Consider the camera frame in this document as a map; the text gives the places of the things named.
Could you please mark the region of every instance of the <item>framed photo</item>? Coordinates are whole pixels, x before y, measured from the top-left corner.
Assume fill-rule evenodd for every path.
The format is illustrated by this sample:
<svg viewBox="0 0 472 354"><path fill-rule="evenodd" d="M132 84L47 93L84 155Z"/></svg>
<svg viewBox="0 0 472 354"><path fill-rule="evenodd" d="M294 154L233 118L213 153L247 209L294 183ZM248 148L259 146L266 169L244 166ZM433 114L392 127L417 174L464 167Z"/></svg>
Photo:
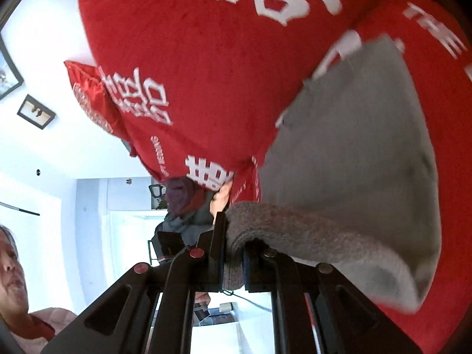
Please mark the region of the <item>framed photo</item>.
<svg viewBox="0 0 472 354"><path fill-rule="evenodd" d="M56 113L45 107L41 102L36 101L29 94L24 99L17 114L40 129L44 129L56 117Z"/></svg>
<svg viewBox="0 0 472 354"><path fill-rule="evenodd" d="M0 37L0 100L19 88L23 82L23 77L11 61L5 44Z"/></svg>

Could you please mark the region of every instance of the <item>woman's neck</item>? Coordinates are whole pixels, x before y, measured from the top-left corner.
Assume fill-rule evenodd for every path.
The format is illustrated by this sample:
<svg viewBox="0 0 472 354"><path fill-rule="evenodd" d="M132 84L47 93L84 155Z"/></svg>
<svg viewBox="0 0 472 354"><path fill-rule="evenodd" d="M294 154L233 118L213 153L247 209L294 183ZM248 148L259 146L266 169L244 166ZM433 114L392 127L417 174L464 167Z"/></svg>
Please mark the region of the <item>woman's neck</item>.
<svg viewBox="0 0 472 354"><path fill-rule="evenodd" d="M13 334L25 339L39 338L37 329L35 328L35 321L31 315L27 313L3 314L1 318Z"/></svg>

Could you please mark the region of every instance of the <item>gray cloth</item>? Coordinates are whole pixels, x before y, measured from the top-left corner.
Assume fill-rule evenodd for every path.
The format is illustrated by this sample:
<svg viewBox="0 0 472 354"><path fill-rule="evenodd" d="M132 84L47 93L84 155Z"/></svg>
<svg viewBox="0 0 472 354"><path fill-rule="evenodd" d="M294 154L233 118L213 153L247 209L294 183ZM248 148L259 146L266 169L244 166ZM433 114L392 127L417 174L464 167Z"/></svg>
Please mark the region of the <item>gray cloth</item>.
<svg viewBox="0 0 472 354"><path fill-rule="evenodd" d="M209 204L213 199L212 191L206 192L205 205L198 210L188 212L181 216L169 212L160 223L155 232L174 232L180 233L183 243L186 245L195 245L200 233L204 233L213 228L213 215L209 212Z"/></svg>
<svg viewBox="0 0 472 354"><path fill-rule="evenodd" d="M286 224L268 218L279 228L272 231L272 245L279 240L282 252L313 264L334 263L372 298L405 311L421 305L440 254L437 171L413 81L390 38L364 44L324 76L305 82L259 174L263 202L316 213L353 235L373 238L383 250L372 257L356 240L361 256L354 254L341 232L319 250L316 233L325 235L322 229L313 232L301 222L306 240L302 229L291 236ZM238 227L241 237L228 246L232 254L242 235L255 233L252 226ZM297 247L308 249L309 243L312 255L302 257L305 250ZM384 276L390 265L402 266L397 260L379 262L392 252L406 265L400 276Z"/></svg>

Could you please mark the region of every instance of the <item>black picture frame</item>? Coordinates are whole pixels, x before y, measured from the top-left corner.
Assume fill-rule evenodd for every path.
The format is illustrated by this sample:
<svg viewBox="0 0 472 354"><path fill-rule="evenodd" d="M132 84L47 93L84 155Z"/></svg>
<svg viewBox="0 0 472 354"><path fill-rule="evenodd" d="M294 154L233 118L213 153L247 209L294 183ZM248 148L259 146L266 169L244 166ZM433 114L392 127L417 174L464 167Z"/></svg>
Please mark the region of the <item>black picture frame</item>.
<svg viewBox="0 0 472 354"><path fill-rule="evenodd" d="M23 82L24 82L23 77L21 76L20 72L18 72L17 67L11 60L10 54L6 50L5 44L3 43L3 39L0 36L0 71L3 70L4 65L6 65L6 67L10 69L7 72L11 72L18 82L12 85L10 88L8 88L4 92L2 92L1 85L0 85L0 101L4 99L6 96L8 96L8 94L13 92L15 89L18 89L21 85L23 85Z"/></svg>
<svg viewBox="0 0 472 354"><path fill-rule="evenodd" d="M29 106L32 106L33 110L26 108L27 104L29 104ZM31 113L37 112L37 115L35 117L40 117L42 114L46 114L46 116L49 116L49 119L47 119L46 122L44 122L44 124L38 123L34 121L34 119L31 118L32 117L31 115L27 116L26 114L24 114L25 110L30 111ZM38 128L40 128L41 130L44 129L46 126L48 126L51 123L51 121L56 117L56 113L54 113L48 107L44 106L41 102L35 100L29 94L27 94L26 98L24 99L23 103L18 109L17 114L21 118L28 121L30 124L33 124L34 126L37 126Z"/></svg>

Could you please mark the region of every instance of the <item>person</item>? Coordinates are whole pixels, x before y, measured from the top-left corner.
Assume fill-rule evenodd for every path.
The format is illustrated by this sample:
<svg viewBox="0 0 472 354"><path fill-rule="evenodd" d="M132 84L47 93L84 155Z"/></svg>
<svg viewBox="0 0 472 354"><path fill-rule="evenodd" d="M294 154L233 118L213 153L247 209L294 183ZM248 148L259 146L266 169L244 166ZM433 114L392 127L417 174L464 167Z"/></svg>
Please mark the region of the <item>person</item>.
<svg viewBox="0 0 472 354"><path fill-rule="evenodd" d="M0 320L26 354L39 354L76 315L60 308L29 313L28 290L17 245L0 224Z"/></svg>

